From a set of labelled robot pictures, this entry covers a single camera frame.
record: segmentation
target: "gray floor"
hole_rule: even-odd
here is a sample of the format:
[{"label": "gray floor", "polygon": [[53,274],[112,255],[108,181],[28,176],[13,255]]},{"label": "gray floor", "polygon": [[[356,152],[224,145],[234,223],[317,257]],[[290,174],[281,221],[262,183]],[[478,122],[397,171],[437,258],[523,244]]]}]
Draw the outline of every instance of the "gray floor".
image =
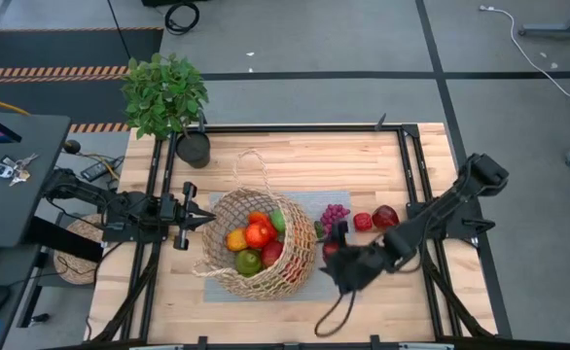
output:
[{"label": "gray floor", "polygon": [[[510,42],[510,22],[478,0],[426,0],[446,71],[531,71]],[[113,0],[121,26],[161,25],[139,0]],[[570,1],[488,0],[517,24],[563,22]],[[186,36],[167,33],[163,53],[187,55],[205,73],[430,71],[414,1],[212,0]],[[0,27],[112,26],[104,1],[13,0]],[[534,61],[570,70],[570,42],[519,38]],[[560,82],[570,90],[570,80]],[[434,81],[296,80],[208,82],[212,123],[444,122]],[[468,153],[491,154],[511,172],[508,189],[482,202],[515,338],[570,341],[570,99],[548,81],[450,81]],[[76,135],[88,151],[116,156],[126,134]],[[80,170],[84,159],[62,159]],[[66,204],[70,211],[92,208]],[[40,213],[52,216],[49,207]],[[46,291],[37,311],[55,320],[13,330],[7,349],[77,343],[89,309],[85,291]]]}]

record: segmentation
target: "gray cloth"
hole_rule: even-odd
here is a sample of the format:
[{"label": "gray cloth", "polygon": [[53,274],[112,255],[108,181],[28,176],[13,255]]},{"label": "gray cloth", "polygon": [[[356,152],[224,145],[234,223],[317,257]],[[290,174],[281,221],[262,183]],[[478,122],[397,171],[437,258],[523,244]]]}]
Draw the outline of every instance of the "gray cloth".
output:
[{"label": "gray cloth", "polygon": [[[350,192],[348,191],[322,191],[322,192],[282,192],[290,199],[296,201],[303,209],[311,221],[319,220],[329,204],[341,204],[343,207],[352,210],[350,203]],[[209,195],[209,203],[213,208],[214,204],[223,196],[223,193],[215,192]],[[352,218],[354,213],[347,216],[347,224],[350,232],[354,232]],[[346,240],[355,242],[353,233],[346,234]],[[335,300],[338,297],[338,290],[331,277],[318,270],[324,266],[322,260],[322,246],[316,247],[316,259],[313,272],[308,280],[295,294],[285,297],[282,300],[289,301],[314,301],[314,300]],[[240,302],[254,301],[246,297],[238,297],[222,288],[218,281],[213,278],[205,279],[204,302]]]}]

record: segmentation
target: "black floor mat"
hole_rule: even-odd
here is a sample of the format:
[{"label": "black floor mat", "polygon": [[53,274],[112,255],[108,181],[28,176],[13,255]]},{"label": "black floor mat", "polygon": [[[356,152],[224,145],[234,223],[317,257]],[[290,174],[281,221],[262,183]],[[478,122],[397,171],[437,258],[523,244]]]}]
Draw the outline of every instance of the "black floor mat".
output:
[{"label": "black floor mat", "polygon": [[[0,83],[0,101],[30,114],[62,115],[72,123],[123,123],[122,80]],[[0,107],[0,112],[10,112]]]},{"label": "black floor mat", "polygon": [[[129,53],[150,60],[160,50],[161,29],[125,29]],[[115,30],[0,30],[0,67],[126,65],[127,55]]]}]

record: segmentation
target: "orange striped tape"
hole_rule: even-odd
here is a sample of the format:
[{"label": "orange striped tape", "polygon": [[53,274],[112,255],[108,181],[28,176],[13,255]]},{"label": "orange striped tape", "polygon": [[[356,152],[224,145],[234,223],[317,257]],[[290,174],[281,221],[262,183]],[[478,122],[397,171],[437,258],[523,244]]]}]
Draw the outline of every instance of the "orange striped tape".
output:
[{"label": "orange striped tape", "polygon": [[[2,32],[56,32],[56,31],[108,31],[117,30],[116,27],[95,27],[95,28],[50,28],[50,29],[0,29]],[[121,30],[164,30],[162,27],[125,27]]]},{"label": "orange striped tape", "polygon": [[127,73],[129,73],[127,66],[0,68],[0,78],[122,76]]},{"label": "orange striped tape", "polygon": [[0,83],[42,83],[42,82],[84,82],[120,80],[123,76],[84,76],[84,77],[56,77],[56,78],[1,78]]},{"label": "orange striped tape", "polygon": [[129,126],[124,122],[92,122],[71,124],[69,132],[122,132],[129,131]]}]

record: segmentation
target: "wooden tabletop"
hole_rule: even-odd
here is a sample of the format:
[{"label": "wooden tabletop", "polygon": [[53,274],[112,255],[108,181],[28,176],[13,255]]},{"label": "wooden tabletop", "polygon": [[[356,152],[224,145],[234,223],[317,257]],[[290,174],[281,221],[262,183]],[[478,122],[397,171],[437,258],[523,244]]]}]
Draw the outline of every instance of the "wooden tabletop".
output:
[{"label": "wooden tabletop", "polygon": [[[423,152],[434,195],[443,193],[455,180],[456,171],[442,123],[419,124]],[[393,132],[305,132],[211,134],[211,162],[192,169],[175,158],[171,192],[182,197],[185,181],[199,189],[196,202],[209,208],[213,192],[233,190],[232,165],[248,148],[261,152],[267,163],[270,185],[276,191],[350,191],[353,213],[373,212],[389,204],[406,218],[408,192],[396,133]],[[416,188],[423,198],[416,171],[414,150],[409,140]],[[121,190],[145,191],[154,139],[136,140],[132,130]],[[162,147],[156,194],[161,191],[167,145]],[[248,187],[262,186],[260,165],[246,159],[240,176]],[[356,233],[357,241],[369,241],[374,233]],[[191,273],[193,262],[202,256],[200,229],[189,234],[187,252],[163,244],[154,299],[149,343],[196,343],[207,335],[212,343],[272,342],[366,342],[370,334],[382,341],[433,340],[432,322],[421,273],[381,274],[357,300],[349,322],[329,338],[317,338],[313,328],[333,304],[325,301],[203,302],[204,280]],[[126,243],[102,264],[90,310],[93,334],[98,334],[123,302],[131,271],[135,245]],[[456,240],[445,242],[453,288],[464,304],[490,332],[495,324],[476,250]],[[149,248],[145,252],[145,262]],[[413,260],[405,268],[414,265]],[[445,301],[437,290],[445,332],[449,321]],[[132,335],[138,335],[142,300],[137,303]],[[324,327],[336,325],[345,311],[344,302]]]}]

